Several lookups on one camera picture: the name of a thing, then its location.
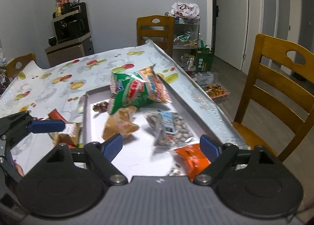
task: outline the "bottle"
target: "bottle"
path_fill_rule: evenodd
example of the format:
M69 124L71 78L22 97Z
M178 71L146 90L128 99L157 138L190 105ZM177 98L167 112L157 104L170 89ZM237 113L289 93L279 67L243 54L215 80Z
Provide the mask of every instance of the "bottle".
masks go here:
M0 48L0 95L3 94L8 85L7 59L4 57L3 51Z
M56 8L56 17L61 16L61 4L57 3L57 8Z

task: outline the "green snack bag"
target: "green snack bag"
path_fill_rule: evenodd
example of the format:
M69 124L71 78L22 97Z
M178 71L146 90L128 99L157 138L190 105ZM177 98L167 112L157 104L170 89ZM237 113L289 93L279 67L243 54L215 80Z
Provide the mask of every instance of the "green snack bag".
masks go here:
M166 87L155 75L153 66L131 75L112 73L110 90L112 96L108 104L109 114L128 106L143 107L152 102L164 104L172 102Z

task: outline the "hand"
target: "hand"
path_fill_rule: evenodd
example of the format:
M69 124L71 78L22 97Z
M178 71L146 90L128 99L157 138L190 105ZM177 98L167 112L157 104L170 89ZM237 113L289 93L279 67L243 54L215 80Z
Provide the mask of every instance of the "hand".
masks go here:
M24 172L23 172L23 168L18 164L16 163L16 159L14 160L14 167L15 169L18 171L18 173L21 175L21 176L24 176Z

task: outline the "orange candy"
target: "orange candy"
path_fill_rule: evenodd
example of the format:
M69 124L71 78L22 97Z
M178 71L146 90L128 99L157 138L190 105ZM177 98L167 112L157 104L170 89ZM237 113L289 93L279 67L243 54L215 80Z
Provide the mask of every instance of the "orange candy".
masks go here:
M186 174L191 181L210 164L201 152L199 144L187 145L174 151L184 159Z

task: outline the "blue label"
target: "blue label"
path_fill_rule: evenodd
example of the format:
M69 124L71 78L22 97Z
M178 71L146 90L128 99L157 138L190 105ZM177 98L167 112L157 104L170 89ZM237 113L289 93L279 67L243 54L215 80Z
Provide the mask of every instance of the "blue label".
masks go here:
M118 89L118 92L124 90L123 85L122 85L122 80L117 80L117 89Z

